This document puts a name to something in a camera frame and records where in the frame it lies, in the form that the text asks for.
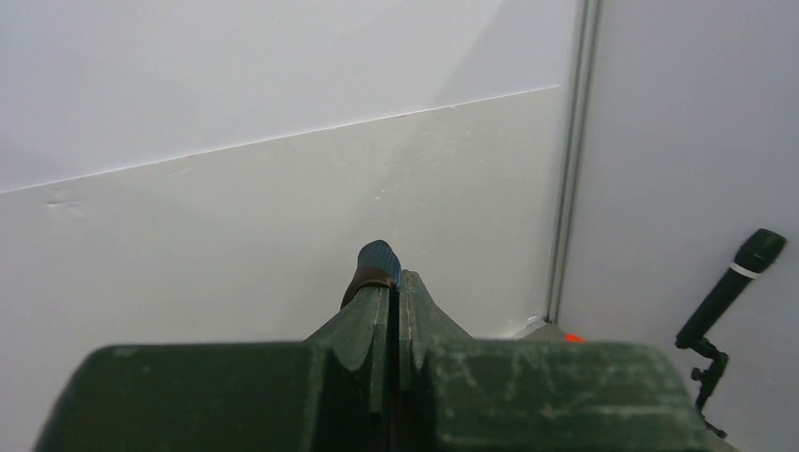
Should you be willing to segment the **navy brown striped tie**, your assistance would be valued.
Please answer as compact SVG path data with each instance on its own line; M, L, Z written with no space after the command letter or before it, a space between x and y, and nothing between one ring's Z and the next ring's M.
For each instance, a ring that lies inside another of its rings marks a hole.
M364 287L387 287L400 290L401 264L390 245L381 239L364 245L358 252L356 269L340 304L343 310Z

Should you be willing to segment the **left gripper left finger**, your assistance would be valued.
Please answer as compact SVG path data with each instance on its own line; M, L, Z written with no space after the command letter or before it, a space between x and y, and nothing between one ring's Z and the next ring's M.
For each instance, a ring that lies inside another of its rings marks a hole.
M77 366L38 451L383 451L390 292L300 342L116 345Z

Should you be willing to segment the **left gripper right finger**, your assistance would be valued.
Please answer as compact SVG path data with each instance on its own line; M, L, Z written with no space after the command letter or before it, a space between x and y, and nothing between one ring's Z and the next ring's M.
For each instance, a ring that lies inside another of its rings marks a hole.
M401 451L706 451L663 353L640 344L477 339L404 271Z

